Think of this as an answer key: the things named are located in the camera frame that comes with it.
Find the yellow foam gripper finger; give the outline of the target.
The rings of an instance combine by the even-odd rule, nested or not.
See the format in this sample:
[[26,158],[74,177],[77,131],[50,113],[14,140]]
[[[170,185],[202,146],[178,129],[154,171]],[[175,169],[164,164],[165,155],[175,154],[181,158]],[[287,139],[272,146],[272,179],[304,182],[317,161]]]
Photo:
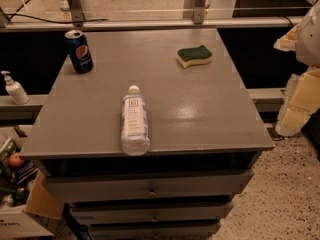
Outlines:
[[284,91],[276,132],[281,136],[293,136],[320,108],[320,69],[309,67],[302,75],[292,74]]

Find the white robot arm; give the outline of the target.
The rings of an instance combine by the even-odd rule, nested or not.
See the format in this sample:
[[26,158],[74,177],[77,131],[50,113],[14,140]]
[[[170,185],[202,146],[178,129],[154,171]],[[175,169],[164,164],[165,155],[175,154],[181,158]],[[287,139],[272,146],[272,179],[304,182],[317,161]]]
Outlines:
[[275,125],[279,135],[293,136],[320,108],[320,1],[275,42],[274,48],[294,51],[297,61],[308,66],[303,74],[289,78]]

